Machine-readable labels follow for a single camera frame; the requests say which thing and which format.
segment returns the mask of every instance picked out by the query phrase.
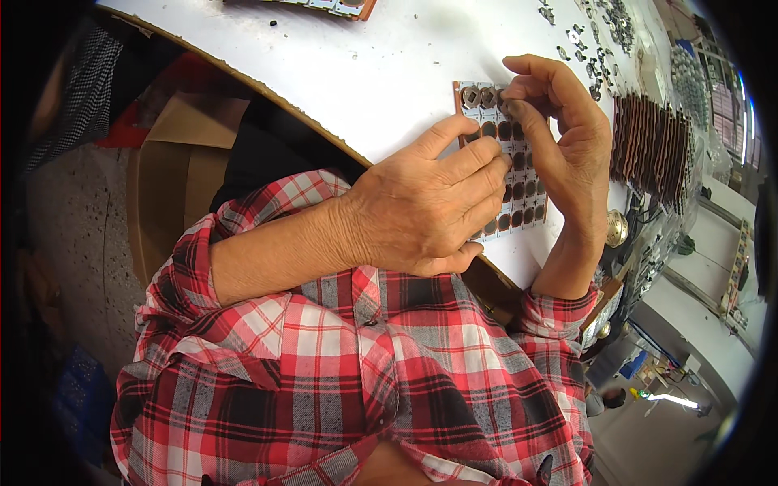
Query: hand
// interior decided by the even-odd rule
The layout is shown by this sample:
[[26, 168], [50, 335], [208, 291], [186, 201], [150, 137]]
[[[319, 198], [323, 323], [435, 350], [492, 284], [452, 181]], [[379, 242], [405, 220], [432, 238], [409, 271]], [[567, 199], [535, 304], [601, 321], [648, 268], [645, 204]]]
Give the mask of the hand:
[[[612, 143], [607, 117], [561, 61], [527, 54], [503, 63], [518, 74], [503, 98], [532, 144], [535, 170], [565, 215], [565, 226], [572, 229], [567, 234], [601, 247], [607, 232]], [[557, 119], [559, 142], [538, 109]]]
[[483, 245], [466, 241], [499, 213], [510, 157], [492, 137], [437, 157], [476, 130], [462, 115], [446, 118], [339, 198], [355, 263], [419, 276], [467, 270]]

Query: speckled floor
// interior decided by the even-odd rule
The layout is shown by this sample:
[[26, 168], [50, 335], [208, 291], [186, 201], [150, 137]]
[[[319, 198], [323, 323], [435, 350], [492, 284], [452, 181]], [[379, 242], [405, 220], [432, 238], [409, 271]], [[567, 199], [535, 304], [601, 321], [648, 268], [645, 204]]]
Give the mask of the speckled floor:
[[111, 379], [132, 360], [134, 306], [145, 300], [127, 238], [128, 154], [85, 145], [27, 182], [30, 237], [59, 280], [69, 337]]

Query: red plaid shirt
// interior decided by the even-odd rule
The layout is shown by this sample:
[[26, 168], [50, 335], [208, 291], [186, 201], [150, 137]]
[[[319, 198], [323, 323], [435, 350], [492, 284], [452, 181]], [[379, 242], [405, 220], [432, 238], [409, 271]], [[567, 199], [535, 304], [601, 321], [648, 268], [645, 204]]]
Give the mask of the red plaid shirt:
[[587, 484], [581, 300], [524, 293], [521, 332], [453, 274], [358, 267], [222, 308], [209, 246], [340, 195], [327, 171], [225, 203], [179, 240], [138, 309], [114, 455], [133, 484], [350, 484], [379, 441], [435, 481]]

